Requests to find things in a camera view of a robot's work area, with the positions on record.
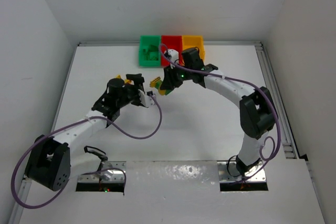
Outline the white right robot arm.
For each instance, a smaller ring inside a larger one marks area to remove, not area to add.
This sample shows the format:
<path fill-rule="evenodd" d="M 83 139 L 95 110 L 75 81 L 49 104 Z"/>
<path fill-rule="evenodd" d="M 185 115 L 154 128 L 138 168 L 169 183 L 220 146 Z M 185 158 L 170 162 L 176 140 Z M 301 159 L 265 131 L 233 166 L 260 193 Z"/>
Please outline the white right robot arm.
<path fill-rule="evenodd" d="M 178 52 L 160 44 L 159 52 L 169 62 L 163 69 L 164 78 L 159 90 L 173 91 L 183 82 L 191 80 L 220 94 L 238 107 L 244 138 L 235 162 L 240 176 L 244 176 L 263 159 L 260 140 L 268 139 L 269 131 L 279 125 L 269 90 L 225 76 L 217 66 L 204 63 L 197 47 Z"/>

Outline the yellow green lego piece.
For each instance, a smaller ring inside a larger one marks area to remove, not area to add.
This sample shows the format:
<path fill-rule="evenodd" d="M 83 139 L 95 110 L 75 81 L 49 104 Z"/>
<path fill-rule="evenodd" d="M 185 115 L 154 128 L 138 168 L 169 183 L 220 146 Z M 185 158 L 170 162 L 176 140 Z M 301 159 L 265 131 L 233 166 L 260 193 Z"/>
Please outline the yellow green lego piece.
<path fill-rule="evenodd" d="M 161 89 L 161 85 L 162 85 L 162 80 L 160 77 L 156 77 L 150 82 L 150 87 L 157 89 L 160 95 L 168 95 L 169 93 L 172 92 L 172 90 Z"/>

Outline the lego brick tower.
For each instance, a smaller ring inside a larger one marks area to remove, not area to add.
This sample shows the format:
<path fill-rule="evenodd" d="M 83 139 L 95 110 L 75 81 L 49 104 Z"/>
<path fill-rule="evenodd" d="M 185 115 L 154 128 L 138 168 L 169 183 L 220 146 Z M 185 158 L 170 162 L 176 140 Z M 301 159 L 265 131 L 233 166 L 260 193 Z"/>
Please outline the lego brick tower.
<path fill-rule="evenodd" d="M 125 84 L 131 84 L 131 83 L 132 83 L 132 80 L 129 80 L 129 79 L 122 79 L 121 75 L 117 75 L 116 78 L 117 78 L 117 79 L 121 79 L 121 80 L 123 80 Z"/>

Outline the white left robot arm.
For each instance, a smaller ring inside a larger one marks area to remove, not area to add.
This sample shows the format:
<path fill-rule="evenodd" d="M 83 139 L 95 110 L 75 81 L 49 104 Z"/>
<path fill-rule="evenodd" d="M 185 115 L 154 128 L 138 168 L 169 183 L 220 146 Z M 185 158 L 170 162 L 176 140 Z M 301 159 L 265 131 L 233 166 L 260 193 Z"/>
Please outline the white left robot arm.
<path fill-rule="evenodd" d="M 100 171 L 108 160 L 104 151 L 85 146 L 84 153 L 74 151 L 95 133 L 107 128 L 128 104 L 144 106 L 144 78 L 140 73 L 110 79 L 102 96 L 86 117 L 74 126 L 51 136 L 40 136 L 31 150 L 25 175 L 52 191 L 62 189 L 66 182 L 82 174 Z"/>

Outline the green lego brick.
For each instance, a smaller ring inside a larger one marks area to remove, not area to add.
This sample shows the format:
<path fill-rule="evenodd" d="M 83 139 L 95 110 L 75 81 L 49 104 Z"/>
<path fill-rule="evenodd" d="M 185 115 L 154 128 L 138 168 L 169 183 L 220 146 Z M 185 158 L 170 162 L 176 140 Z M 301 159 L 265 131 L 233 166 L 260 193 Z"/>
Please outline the green lego brick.
<path fill-rule="evenodd" d="M 145 45 L 141 49 L 143 60 L 157 61 L 159 59 L 159 49 L 155 45 Z"/>

